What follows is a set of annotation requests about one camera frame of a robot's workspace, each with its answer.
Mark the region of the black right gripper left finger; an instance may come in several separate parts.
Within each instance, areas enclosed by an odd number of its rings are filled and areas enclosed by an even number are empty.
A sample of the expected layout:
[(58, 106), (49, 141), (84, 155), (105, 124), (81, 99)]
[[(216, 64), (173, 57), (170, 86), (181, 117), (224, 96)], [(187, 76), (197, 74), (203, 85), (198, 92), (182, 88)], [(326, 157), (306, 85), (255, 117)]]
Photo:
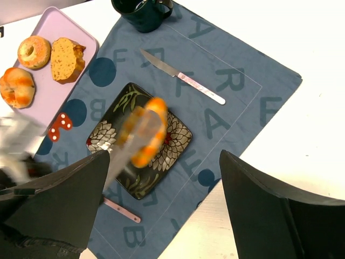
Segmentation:
[(110, 158), (98, 151), (68, 167), (1, 190), (1, 240), (18, 247), (85, 249)]

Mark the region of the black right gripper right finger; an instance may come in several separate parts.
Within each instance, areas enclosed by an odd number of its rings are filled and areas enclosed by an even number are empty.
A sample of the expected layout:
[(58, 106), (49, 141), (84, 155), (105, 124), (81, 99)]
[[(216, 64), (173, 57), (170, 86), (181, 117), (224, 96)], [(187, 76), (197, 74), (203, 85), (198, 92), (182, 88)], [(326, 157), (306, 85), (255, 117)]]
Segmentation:
[(294, 187), (228, 151), (219, 158), (239, 258), (344, 258), (344, 201)]

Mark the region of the metal tongs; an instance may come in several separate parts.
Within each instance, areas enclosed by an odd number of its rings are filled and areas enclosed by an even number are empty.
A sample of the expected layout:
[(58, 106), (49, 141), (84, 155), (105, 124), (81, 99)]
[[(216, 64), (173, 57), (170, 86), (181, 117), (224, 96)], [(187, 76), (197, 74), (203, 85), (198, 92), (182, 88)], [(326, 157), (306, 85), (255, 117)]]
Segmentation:
[(116, 146), (110, 153), (109, 169), (103, 190), (106, 190), (130, 159), (144, 146), (147, 146), (158, 133), (162, 122), (154, 111), (148, 111), (134, 125), (122, 148)]

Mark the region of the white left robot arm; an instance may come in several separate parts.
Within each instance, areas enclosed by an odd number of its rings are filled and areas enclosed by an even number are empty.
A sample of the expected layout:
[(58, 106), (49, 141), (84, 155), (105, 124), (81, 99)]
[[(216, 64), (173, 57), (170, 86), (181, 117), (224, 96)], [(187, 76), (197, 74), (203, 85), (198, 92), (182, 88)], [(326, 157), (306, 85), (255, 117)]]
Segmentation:
[(26, 149), (46, 127), (18, 112), (1, 116), (1, 169), (17, 185), (31, 181), (23, 161)]

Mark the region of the orange striped croissant roll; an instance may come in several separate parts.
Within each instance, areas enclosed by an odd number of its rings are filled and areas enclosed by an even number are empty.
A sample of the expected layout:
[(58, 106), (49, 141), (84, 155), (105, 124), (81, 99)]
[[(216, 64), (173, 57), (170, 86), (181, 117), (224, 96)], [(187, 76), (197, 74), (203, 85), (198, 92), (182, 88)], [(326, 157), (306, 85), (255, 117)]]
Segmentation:
[(158, 153), (167, 133), (168, 108), (162, 98), (151, 98), (144, 107), (137, 106), (122, 124), (115, 154), (116, 161), (131, 162), (143, 168)]

